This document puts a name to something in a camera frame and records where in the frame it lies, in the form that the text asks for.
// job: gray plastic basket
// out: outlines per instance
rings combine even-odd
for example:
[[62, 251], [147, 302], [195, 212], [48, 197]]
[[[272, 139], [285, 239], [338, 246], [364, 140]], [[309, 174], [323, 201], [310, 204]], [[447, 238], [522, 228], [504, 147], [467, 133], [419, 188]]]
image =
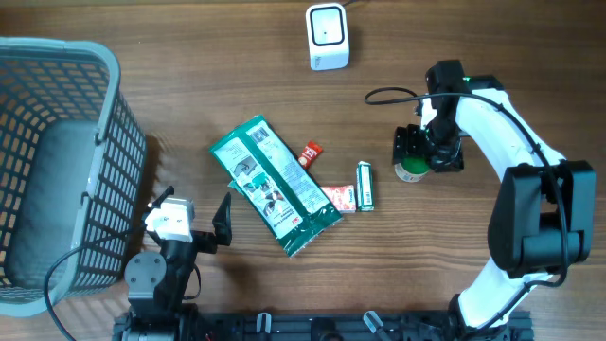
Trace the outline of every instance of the gray plastic basket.
[[[131, 228], [146, 141], [114, 54], [90, 42], [0, 38], [0, 314], [45, 310], [65, 252]], [[51, 301], [116, 281], [126, 238], [70, 258]]]

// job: small box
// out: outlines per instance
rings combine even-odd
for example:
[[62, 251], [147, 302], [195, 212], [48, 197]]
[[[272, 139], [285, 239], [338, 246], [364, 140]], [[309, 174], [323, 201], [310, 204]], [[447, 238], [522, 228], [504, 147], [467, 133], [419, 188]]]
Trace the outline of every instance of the small box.
[[339, 212], [354, 213], [356, 211], [356, 191], [353, 185], [321, 187], [321, 189]]
[[372, 168], [370, 168], [370, 164], [360, 161], [356, 176], [358, 180], [358, 209], [362, 212], [374, 210], [375, 199], [372, 190]]

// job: green bottle cap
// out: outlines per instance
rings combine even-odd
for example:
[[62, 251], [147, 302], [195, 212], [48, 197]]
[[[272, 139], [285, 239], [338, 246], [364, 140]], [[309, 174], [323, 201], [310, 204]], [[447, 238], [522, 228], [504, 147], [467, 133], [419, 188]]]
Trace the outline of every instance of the green bottle cap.
[[429, 165], [422, 157], [409, 156], [401, 161], [401, 166], [411, 174], [422, 175], [429, 171]]

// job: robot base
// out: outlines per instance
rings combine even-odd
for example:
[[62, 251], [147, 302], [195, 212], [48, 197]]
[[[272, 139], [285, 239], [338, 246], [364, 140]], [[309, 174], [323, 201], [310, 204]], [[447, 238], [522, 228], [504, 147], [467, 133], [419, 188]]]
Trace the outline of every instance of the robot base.
[[[258, 317], [244, 314], [198, 314], [184, 305], [179, 320], [164, 326], [136, 323], [125, 316], [116, 320], [114, 340], [180, 341], [454, 341], [452, 314], [446, 311], [379, 314], [383, 335], [372, 333], [362, 314], [272, 315], [270, 333], [257, 332]], [[532, 341], [528, 312], [513, 312], [509, 323], [492, 335], [468, 341]]]

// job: wooden table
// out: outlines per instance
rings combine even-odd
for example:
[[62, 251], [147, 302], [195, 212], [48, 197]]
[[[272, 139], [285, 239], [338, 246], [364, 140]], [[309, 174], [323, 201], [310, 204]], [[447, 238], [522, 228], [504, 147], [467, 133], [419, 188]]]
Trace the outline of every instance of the wooden table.
[[[487, 225], [499, 181], [465, 141], [466, 169], [401, 182], [391, 165], [396, 126], [412, 105], [371, 107], [381, 86], [425, 91], [425, 71], [460, 59], [469, 75], [496, 75], [528, 124], [570, 159], [606, 175], [606, 4], [599, 1], [371, 1], [348, 9], [349, 67], [312, 72], [306, 2], [2, 9], [0, 34], [93, 40], [122, 67], [121, 90], [149, 139], [142, 201], [174, 185], [196, 204], [196, 229], [228, 191], [208, 148], [264, 114], [295, 151], [325, 148], [310, 172], [321, 185], [355, 182], [372, 163], [377, 209], [347, 215], [293, 259], [234, 195], [234, 240], [200, 255], [209, 312], [361, 313], [444, 309], [489, 257]], [[522, 304], [538, 340], [603, 339], [606, 333], [606, 182], [597, 187], [593, 250], [558, 290]], [[190, 289], [195, 290], [192, 279]], [[126, 286], [67, 299], [59, 316], [78, 339], [107, 339], [128, 309]], [[47, 314], [0, 318], [4, 340], [61, 339]]]

